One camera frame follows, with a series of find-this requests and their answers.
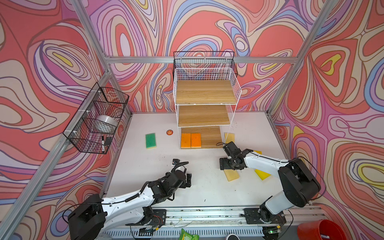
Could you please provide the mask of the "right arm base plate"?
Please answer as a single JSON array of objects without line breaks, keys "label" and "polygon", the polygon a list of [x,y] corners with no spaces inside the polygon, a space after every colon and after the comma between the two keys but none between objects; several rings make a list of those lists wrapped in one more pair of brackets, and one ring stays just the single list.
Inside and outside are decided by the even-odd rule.
[{"label": "right arm base plate", "polygon": [[244,213],[240,214],[240,216],[246,219],[247,224],[284,225],[287,223],[283,212],[273,215],[268,210],[260,210],[260,208],[245,208]]}]

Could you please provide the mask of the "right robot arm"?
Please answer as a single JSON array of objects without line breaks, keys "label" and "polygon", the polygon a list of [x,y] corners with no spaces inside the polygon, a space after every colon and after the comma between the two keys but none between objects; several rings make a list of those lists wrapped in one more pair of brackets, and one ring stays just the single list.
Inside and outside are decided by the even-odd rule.
[{"label": "right robot arm", "polygon": [[227,157],[220,158],[221,170],[252,168],[280,179],[283,190],[259,207],[257,216],[265,223],[291,207],[304,207],[321,190],[321,184],[299,158],[280,160],[267,157],[250,149],[240,150],[234,142],[223,144],[223,150]]}]

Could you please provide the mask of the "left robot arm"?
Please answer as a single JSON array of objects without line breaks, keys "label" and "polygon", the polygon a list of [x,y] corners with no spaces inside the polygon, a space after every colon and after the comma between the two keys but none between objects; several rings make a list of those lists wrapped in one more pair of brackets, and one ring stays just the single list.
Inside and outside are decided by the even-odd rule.
[{"label": "left robot arm", "polygon": [[99,233],[125,225],[144,226],[158,220],[152,206],[173,201],[179,188],[192,185],[186,170],[171,170],[158,180],[147,181],[140,190],[111,198],[91,195],[67,218],[72,240],[94,240]]}]

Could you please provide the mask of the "pale yellow sponge orange underside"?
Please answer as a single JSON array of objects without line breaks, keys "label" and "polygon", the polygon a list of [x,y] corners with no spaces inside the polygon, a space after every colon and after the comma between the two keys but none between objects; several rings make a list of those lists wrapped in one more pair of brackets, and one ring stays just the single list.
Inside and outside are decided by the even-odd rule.
[{"label": "pale yellow sponge orange underside", "polygon": [[228,182],[231,182],[233,180],[237,180],[240,175],[237,172],[237,170],[224,170],[225,176],[228,180]]}]

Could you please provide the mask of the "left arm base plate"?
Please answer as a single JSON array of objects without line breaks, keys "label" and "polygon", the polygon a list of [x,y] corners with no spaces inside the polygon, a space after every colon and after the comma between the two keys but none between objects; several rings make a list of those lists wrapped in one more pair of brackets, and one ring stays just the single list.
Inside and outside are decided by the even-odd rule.
[{"label": "left arm base plate", "polygon": [[127,224],[127,226],[152,226],[154,228],[161,227],[166,223],[166,209],[153,210],[152,207],[145,207],[140,213],[143,213],[144,217],[139,222]]}]

